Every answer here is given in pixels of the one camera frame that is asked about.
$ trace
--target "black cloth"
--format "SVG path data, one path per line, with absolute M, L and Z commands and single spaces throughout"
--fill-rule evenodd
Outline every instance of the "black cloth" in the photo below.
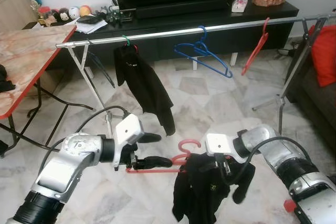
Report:
M 4 66 L 0 65 L 0 93 L 15 89 L 11 81 L 6 81 L 7 72 Z
M 118 85 L 126 81 L 143 112 L 155 114 L 166 134 L 173 135 L 175 124 L 170 109 L 173 103 L 156 73 L 139 56 L 137 49 L 133 45 L 116 48 L 114 63 Z
M 215 212 L 220 203 L 230 192 L 230 187 L 223 183 L 219 168 L 200 172 L 205 164 L 215 162 L 214 157 L 206 153 L 191 154 L 179 173 L 174 185 L 173 214 L 178 221 L 186 215 L 190 224 L 213 224 L 216 222 Z M 241 169 L 242 164 L 234 159 L 228 160 L 232 176 Z M 233 200 L 240 204 L 246 195 L 247 189 L 255 173 L 255 167 L 249 164 L 242 178 L 237 182 L 238 188 L 233 193 Z

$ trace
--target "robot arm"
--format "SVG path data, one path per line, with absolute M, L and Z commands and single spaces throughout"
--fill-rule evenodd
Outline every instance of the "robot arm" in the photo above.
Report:
M 144 135 L 135 115 L 128 115 L 115 128 L 114 139 L 75 133 L 63 142 L 60 152 L 44 167 L 34 182 L 25 202 L 7 224 L 55 223 L 64 204 L 75 189 L 82 171 L 99 162 L 135 165 L 138 169 L 170 167 L 169 159 L 150 157 L 137 160 L 136 142 Z M 264 144 L 272 137 L 282 138 L 268 125 L 238 132 L 238 138 L 224 134 L 208 134 L 206 150 L 209 156 L 227 155 L 243 164 L 250 160 L 256 146 L 271 169 L 285 184 L 296 202 L 296 215 L 301 223 L 336 223 L 336 186 L 299 152 L 292 143 L 279 140 Z
M 111 162 L 115 169 L 121 163 L 130 163 L 131 154 L 137 150 L 135 143 L 143 135 L 141 123 L 133 114 L 117 125 L 114 139 L 86 133 L 69 135 L 60 152 L 38 175 L 25 202 L 7 224 L 55 223 L 82 171 L 99 162 Z
M 222 153 L 242 164 L 257 145 L 272 137 L 279 134 L 269 125 L 238 132 L 234 140 L 224 134 L 208 134 L 206 149 L 210 156 Z M 301 223 L 336 223 L 336 185 L 305 155 L 283 140 L 266 143 L 258 150 L 287 187 Z

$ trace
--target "blue hanger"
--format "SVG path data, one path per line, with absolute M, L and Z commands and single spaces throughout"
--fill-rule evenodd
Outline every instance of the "blue hanger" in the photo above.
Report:
M 188 59 L 191 59 L 191 60 L 194 60 L 196 62 L 198 62 L 199 64 L 207 67 L 207 68 L 210 68 L 211 70 L 221 74 L 222 76 L 225 76 L 227 78 L 232 78 L 233 74 L 232 72 L 229 70 L 228 66 L 225 64 L 225 62 L 223 62 L 221 59 L 219 59 L 216 55 L 214 55 L 212 52 L 210 52 L 208 50 L 208 48 L 206 47 L 206 45 L 204 44 L 204 40 L 206 39 L 206 35 L 207 35 L 207 31 L 205 29 L 204 26 L 199 26 L 199 28 L 203 29 L 204 31 L 204 35 L 201 37 L 201 39 L 197 42 L 195 42 L 194 44 L 190 44 L 190 43 L 183 43 L 183 44 L 177 44 L 174 46 L 174 51 L 177 52 L 178 54 L 180 55 L 183 55 L 184 57 L 187 57 Z M 180 48 L 182 47 L 193 47 L 194 49 L 194 52 L 200 54 L 200 55 L 203 55 L 203 56 L 213 56 L 214 58 L 216 58 L 224 67 L 225 71 L 222 72 L 222 71 L 219 71 L 211 66 L 209 66 L 208 64 L 204 63 L 204 62 L 201 62 L 197 59 L 194 59 L 193 57 L 183 53 L 180 51 Z

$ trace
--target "red table edge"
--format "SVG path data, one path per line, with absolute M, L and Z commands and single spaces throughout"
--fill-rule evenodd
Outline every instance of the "red table edge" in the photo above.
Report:
M 75 30 L 76 30 L 76 26 L 72 29 L 72 31 L 68 34 L 68 36 L 64 39 L 63 43 L 67 42 L 68 39 L 71 37 L 71 35 L 74 34 Z M 16 109 L 16 107 L 18 106 L 18 104 L 21 102 L 21 100 L 23 99 L 23 97 L 26 96 L 26 94 L 28 93 L 28 91 L 31 89 L 31 87 L 34 85 L 34 83 L 37 81 L 38 78 L 41 77 L 41 75 L 43 74 L 43 72 L 46 70 L 46 68 L 49 66 L 49 64 L 52 62 L 52 60 L 56 57 L 56 55 L 58 54 L 58 52 L 60 51 L 61 48 L 57 48 L 56 51 L 51 55 L 51 57 L 49 58 L 49 60 L 44 64 L 44 66 L 40 69 L 40 71 L 35 75 L 35 77 L 33 78 L 33 80 L 30 82 L 30 84 L 26 87 L 26 89 L 22 92 L 22 94 L 16 99 L 16 101 L 12 104 L 12 106 L 9 108 L 9 110 L 3 114 L 0 115 L 0 119 L 5 119 L 8 118 L 12 112 Z

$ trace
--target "marble table top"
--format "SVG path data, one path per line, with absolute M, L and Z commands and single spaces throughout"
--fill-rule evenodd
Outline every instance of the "marble table top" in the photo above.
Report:
M 56 43 L 66 42 L 75 25 L 0 33 L 0 64 L 16 88 L 0 93 L 0 119 L 7 118 L 56 57 Z

